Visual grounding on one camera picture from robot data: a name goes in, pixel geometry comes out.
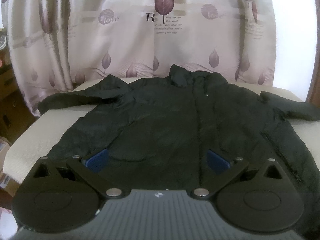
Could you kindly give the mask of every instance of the curtain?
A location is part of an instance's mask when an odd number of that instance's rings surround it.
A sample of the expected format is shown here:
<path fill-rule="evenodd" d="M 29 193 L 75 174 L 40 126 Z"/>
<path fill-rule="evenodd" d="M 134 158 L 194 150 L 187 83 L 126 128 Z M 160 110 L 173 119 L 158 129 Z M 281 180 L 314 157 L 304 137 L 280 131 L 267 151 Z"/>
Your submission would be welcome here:
<path fill-rule="evenodd" d="M 172 64 L 272 86 L 272 0 L 1 0 L 13 70 L 34 115 L 88 80 L 165 77 Z"/>

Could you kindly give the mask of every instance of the bed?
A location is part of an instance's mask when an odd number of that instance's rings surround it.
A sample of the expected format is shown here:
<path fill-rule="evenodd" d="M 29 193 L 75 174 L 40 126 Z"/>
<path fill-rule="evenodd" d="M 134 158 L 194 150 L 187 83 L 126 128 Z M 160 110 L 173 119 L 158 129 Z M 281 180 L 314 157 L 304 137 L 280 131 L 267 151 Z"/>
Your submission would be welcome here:
<path fill-rule="evenodd" d="M 138 78 L 122 78 L 131 83 Z M 84 90 L 97 84 L 100 80 L 87 81 L 76 90 Z M 247 88 L 257 94 L 262 90 L 277 94 L 284 98 L 301 101 L 293 93 L 279 88 L 259 86 L 235 82 L 237 86 Z M 50 149 L 58 143 L 63 133 L 76 122 L 79 117 L 91 111 L 95 105 L 75 106 L 65 109 L 49 110 L 41 116 L 7 152 L 4 161 L 4 173 L 18 183 L 22 183 L 32 166 L 41 156 L 46 156 Z M 301 140 L 306 144 L 320 168 L 320 122 L 289 120 Z"/>

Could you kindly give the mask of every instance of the wooden drawer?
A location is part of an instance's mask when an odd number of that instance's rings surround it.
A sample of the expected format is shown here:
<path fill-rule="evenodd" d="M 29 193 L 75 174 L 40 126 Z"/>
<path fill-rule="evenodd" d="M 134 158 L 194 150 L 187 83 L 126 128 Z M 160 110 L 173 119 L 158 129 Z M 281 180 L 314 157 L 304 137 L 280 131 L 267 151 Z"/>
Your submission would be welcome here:
<path fill-rule="evenodd" d="M 18 85 L 12 69 L 9 69 L 0 75 L 0 100 L 4 99 L 17 89 Z"/>
<path fill-rule="evenodd" d="M 0 101 L 0 135 L 9 141 L 14 142 L 34 121 L 18 90 Z"/>

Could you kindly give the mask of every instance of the white logo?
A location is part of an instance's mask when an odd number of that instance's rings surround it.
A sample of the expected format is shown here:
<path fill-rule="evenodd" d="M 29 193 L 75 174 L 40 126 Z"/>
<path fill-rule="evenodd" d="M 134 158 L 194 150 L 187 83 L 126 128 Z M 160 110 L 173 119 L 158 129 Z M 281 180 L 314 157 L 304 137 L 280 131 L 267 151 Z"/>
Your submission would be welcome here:
<path fill-rule="evenodd" d="M 157 198 L 160 198 L 160 197 L 163 197 L 164 195 L 163 195 L 161 192 L 157 192 L 157 193 L 155 194 L 155 196 L 156 196 Z"/>

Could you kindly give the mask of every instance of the black circular disc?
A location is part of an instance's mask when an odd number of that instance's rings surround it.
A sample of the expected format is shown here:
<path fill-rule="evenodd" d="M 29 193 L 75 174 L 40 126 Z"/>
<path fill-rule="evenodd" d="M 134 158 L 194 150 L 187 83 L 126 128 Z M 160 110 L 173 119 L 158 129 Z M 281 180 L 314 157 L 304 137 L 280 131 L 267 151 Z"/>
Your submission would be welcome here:
<path fill-rule="evenodd" d="M 218 193 L 216 207 L 231 224 L 253 232 L 270 233 L 293 226 L 303 213 L 296 191 L 258 183 L 231 184 Z"/>
<path fill-rule="evenodd" d="M 67 179 L 38 178 L 17 194 L 12 213 L 23 226 L 42 233 L 69 231 L 89 222 L 99 208 L 97 193 Z"/>

